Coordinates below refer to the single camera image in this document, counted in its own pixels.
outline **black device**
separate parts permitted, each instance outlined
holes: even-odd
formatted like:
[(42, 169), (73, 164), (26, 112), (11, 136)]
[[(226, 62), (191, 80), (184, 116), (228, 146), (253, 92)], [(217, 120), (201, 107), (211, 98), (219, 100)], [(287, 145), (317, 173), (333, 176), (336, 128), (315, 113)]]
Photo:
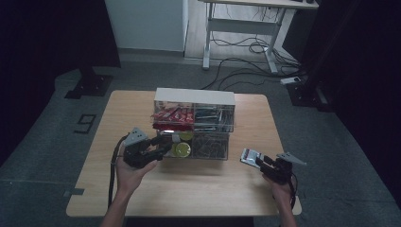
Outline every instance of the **black device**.
[(291, 207), (294, 208), (297, 185), (294, 187), (292, 177), (295, 178), (296, 184), (298, 184), (298, 181), (292, 172), (292, 164), (297, 163), (306, 166), (306, 163), (290, 153), (278, 154), (277, 159), (272, 160), (269, 156), (248, 148), (244, 148), (240, 162), (259, 168), (263, 174), (276, 183), (281, 185), (288, 183), (291, 190)]
[(156, 146), (161, 144), (163, 136), (158, 134), (156, 137), (148, 139), (147, 135), (138, 128), (134, 128), (127, 138), (125, 138), (124, 142), (124, 162), (135, 168), (143, 168), (154, 160), (162, 161), (163, 156), (172, 147), (172, 143), (170, 143), (155, 150), (148, 150), (150, 145)]

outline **small object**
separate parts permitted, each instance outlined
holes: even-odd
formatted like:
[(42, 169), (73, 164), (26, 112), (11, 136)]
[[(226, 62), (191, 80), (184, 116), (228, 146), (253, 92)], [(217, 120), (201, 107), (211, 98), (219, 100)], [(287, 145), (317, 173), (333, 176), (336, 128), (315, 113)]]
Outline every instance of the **small object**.
[(189, 141), (194, 136), (194, 133), (192, 133), (191, 131), (183, 131), (183, 132), (180, 132), (179, 135), (180, 135), (180, 139), (182, 139), (184, 141)]
[(286, 85), (286, 84), (289, 84), (289, 83), (295, 83), (295, 82), (301, 82), (301, 79), (298, 78), (298, 77), (295, 77), (295, 78), (288, 78), (288, 79), (281, 79), (280, 80), (280, 83), (282, 85)]
[(187, 143), (180, 143), (173, 150), (173, 154), (176, 157), (185, 158), (191, 153), (191, 147)]
[(174, 142), (174, 143), (180, 143), (181, 142), (181, 138), (180, 138), (180, 135), (178, 134), (178, 133), (171, 133), (171, 140)]
[(188, 110), (186, 112), (186, 123), (193, 124), (194, 123), (194, 112), (192, 110)]
[(261, 155), (262, 154), (257, 152), (256, 150), (244, 148), (239, 161), (241, 161), (241, 163), (259, 168), (259, 166), (256, 164), (256, 158), (260, 158)]
[(172, 146), (171, 146), (171, 152), (172, 152), (172, 154), (175, 156), (175, 154), (174, 154), (174, 152), (175, 152), (175, 149), (177, 148), (177, 145), (178, 144), (173, 144)]
[(194, 131), (215, 131), (215, 130), (216, 127), (194, 129)]
[(184, 123), (186, 120), (186, 113), (188, 112), (188, 109), (182, 108), (181, 109), (181, 114), (180, 114), (180, 119), (178, 120), (179, 122)]
[(220, 117), (218, 118), (218, 122), (221, 122), (221, 117), (223, 116), (223, 111), (220, 111)]
[(197, 119), (218, 118), (218, 115), (197, 116)]

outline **black stand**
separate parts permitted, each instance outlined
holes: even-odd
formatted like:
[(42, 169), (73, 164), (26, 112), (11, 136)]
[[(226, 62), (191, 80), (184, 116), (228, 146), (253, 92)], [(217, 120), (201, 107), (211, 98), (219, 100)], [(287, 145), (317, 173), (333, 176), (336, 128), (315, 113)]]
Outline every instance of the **black stand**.
[(73, 91), (64, 98), (80, 99), (81, 96), (104, 96), (113, 80), (112, 76), (97, 75), (91, 66), (79, 68), (82, 75)]
[(311, 89), (301, 82), (290, 83), (287, 84), (287, 90), (293, 106), (315, 107), (321, 112), (332, 112), (320, 85)]

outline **gray carpet floor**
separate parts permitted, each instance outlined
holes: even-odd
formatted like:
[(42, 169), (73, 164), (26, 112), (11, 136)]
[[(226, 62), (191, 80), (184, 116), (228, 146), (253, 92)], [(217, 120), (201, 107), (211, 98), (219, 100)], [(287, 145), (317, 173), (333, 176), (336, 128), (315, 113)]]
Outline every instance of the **gray carpet floor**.
[[(56, 79), (56, 92), (42, 115), (0, 168), (0, 226), (98, 226), (101, 218), (70, 218), (65, 209), (110, 93), (157, 87), (200, 89), (218, 70), (212, 64), (209, 71), (202, 71), (198, 61), (125, 59), (120, 69), (96, 68), (98, 74), (113, 76), (104, 97), (64, 98), (77, 84), (78, 71)], [(224, 67), (220, 73), (226, 76), (233, 70)], [(284, 150), (308, 162), (307, 167), (294, 167), (303, 206), (296, 217), (299, 226), (401, 226), (401, 212), (392, 195), (337, 116), (292, 106), (286, 88), (273, 80), (262, 85), (239, 83), (228, 91), (265, 95)], [(263, 79), (238, 76), (227, 84), (236, 81)], [(96, 115), (88, 134), (74, 133), (86, 129), (78, 124), (82, 114)], [(277, 217), (253, 218), (255, 227), (278, 224)]]

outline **wooden table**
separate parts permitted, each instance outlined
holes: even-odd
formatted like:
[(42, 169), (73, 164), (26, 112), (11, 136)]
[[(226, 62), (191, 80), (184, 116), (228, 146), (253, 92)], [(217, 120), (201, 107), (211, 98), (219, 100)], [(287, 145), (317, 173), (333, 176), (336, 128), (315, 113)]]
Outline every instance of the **wooden table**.
[[(148, 137), (155, 92), (114, 91), (79, 175), (67, 214), (102, 217), (107, 210), (110, 161), (118, 140), (138, 127)], [(235, 129), (227, 161), (165, 158), (133, 193), (127, 217), (241, 217), (277, 215), (261, 172), (239, 162), (244, 148), (275, 158), (283, 153), (269, 103), (263, 95), (235, 94)], [(293, 213), (300, 214), (297, 200)]]
[[(307, 3), (306, 0), (303, 2), (296, 2), (291, 0), (199, 0), (205, 3), (209, 3), (209, 14), (206, 28), (206, 43), (203, 50), (203, 66), (202, 68), (209, 69), (210, 61), (210, 33), (212, 31), (222, 32), (234, 32), (234, 33), (245, 33), (245, 34), (259, 34), (259, 35), (270, 35), (271, 40), (269, 47), (264, 47), (266, 60), (268, 61), (270, 71), (273, 74), (277, 74), (277, 67), (275, 65), (274, 57), (271, 55), (274, 48), (274, 44), (277, 40), (278, 33), (280, 31), (281, 24), (283, 22), (284, 15), (287, 9), (318, 9), (319, 5), (313, 1), (313, 3)], [(280, 12), (277, 20), (271, 22), (256, 22), (256, 21), (241, 21), (232, 19), (219, 19), (214, 18), (214, 5), (215, 4), (232, 4), (242, 6), (258, 6), (258, 7), (270, 7), (279, 8)]]

